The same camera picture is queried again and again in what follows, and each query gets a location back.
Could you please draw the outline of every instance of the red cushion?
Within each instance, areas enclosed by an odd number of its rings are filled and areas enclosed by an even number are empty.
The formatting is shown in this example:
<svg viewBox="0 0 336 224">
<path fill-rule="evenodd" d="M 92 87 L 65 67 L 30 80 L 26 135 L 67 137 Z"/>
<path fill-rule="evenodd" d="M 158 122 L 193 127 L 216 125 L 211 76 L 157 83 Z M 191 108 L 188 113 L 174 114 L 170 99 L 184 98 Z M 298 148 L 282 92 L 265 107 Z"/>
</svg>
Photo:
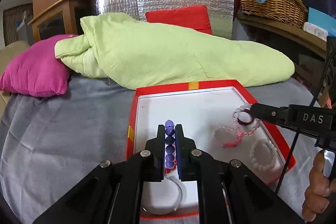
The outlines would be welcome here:
<svg viewBox="0 0 336 224">
<path fill-rule="evenodd" d="M 177 25 L 212 34 L 208 11 L 205 5 L 147 12 L 146 18 L 150 23 Z"/>
</svg>

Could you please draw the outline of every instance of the screw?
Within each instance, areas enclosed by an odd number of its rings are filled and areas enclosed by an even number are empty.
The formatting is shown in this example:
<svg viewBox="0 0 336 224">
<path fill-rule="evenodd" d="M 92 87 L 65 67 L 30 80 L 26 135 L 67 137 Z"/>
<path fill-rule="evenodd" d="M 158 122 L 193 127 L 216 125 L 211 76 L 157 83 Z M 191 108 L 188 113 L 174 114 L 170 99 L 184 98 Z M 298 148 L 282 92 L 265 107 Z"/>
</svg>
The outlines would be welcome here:
<svg viewBox="0 0 336 224">
<path fill-rule="evenodd" d="M 149 150 L 142 150 L 140 152 L 141 157 L 149 157 L 151 155 L 151 152 Z"/>
<path fill-rule="evenodd" d="M 241 164 L 242 164 L 242 163 L 241 163 L 240 160 L 231 160 L 231 165 L 232 165 L 233 167 L 240 167 Z"/>
<path fill-rule="evenodd" d="M 198 150 L 198 149 L 194 149 L 193 151 L 191 151 L 191 155 L 198 157 L 200 155 L 202 155 L 202 151 Z"/>
<path fill-rule="evenodd" d="M 100 165 L 101 168 L 106 168 L 106 167 L 109 167 L 111 165 L 111 162 L 109 160 L 102 160 L 99 163 L 99 165 Z"/>
</svg>

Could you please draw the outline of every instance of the red tray border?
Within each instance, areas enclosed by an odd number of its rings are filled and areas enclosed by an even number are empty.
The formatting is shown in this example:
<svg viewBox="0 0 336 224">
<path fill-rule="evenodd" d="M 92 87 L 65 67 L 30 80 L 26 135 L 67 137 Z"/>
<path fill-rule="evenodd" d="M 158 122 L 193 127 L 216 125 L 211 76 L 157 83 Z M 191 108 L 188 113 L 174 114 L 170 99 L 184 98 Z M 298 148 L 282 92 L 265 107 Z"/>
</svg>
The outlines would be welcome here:
<svg viewBox="0 0 336 224">
<path fill-rule="evenodd" d="M 238 90 L 238 92 L 245 98 L 249 104 L 258 103 L 258 101 L 246 90 L 237 80 L 212 80 L 212 81 L 199 81 L 199 82 L 188 82 L 188 83 L 177 83 L 177 84 L 167 84 L 167 85 L 154 85 L 147 86 L 144 88 L 137 88 L 132 102 L 131 112 L 129 116 L 129 126 L 127 133 L 127 145 L 126 145 L 126 159 L 133 155 L 134 149 L 134 128 L 137 117 L 137 107 L 138 99 L 141 95 L 150 95 L 158 93 L 168 93 L 168 92 L 178 92 L 186 90 L 198 90 L 198 89 L 211 89 L 211 88 L 222 88 L 226 86 L 233 86 Z M 286 159 L 289 153 L 289 146 L 282 136 L 279 129 L 271 123 L 263 122 L 268 132 L 272 135 L 274 141 L 278 145 L 283 157 Z M 296 165 L 296 160 L 292 155 L 289 161 L 288 170 L 292 169 Z M 164 218 L 177 218 L 198 215 L 197 213 L 188 213 L 186 215 L 167 215 L 167 216 L 150 216 L 142 217 L 147 219 L 164 219 Z"/>
</svg>

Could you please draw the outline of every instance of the gray fabric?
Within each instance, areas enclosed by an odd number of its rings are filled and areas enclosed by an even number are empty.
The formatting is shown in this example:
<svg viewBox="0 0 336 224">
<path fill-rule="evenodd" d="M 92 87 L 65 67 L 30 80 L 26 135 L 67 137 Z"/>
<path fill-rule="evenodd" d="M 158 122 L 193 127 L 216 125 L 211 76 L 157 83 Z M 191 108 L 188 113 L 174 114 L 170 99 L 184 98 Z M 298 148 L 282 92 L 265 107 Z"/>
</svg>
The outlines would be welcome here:
<svg viewBox="0 0 336 224">
<path fill-rule="evenodd" d="M 312 98 L 294 79 L 248 90 L 259 102 L 273 106 L 307 105 Z M 32 223 L 101 160 L 125 159 L 133 95 L 112 80 L 74 74 L 63 96 L 11 97 L 0 123 L 0 179 L 3 195 L 22 223 Z M 294 133 L 280 130 L 290 145 Z M 280 190 L 280 197 L 298 214 L 316 152 L 314 140 L 299 138 L 297 165 Z M 199 218 L 141 223 L 199 223 Z"/>
</svg>

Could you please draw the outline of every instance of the hand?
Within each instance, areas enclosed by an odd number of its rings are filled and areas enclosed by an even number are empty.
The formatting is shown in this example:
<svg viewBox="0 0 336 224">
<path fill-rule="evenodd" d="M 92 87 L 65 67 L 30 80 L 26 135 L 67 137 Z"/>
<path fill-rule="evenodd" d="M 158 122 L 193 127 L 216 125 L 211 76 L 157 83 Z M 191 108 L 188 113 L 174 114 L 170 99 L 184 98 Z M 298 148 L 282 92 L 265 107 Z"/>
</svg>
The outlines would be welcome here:
<svg viewBox="0 0 336 224">
<path fill-rule="evenodd" d="M 329 205 L 326 199 L 331 192 L 336 192 L 336 179 L 331 183 L 323 175 L 324 155 L 317 153 L 313 167 L 309 173 L 309 187 L 304 193 L 305 201 L 302 205 L 302 217 L 305 221 L 313 221 L 317 213 L 323 213 Z"/>
</svg>

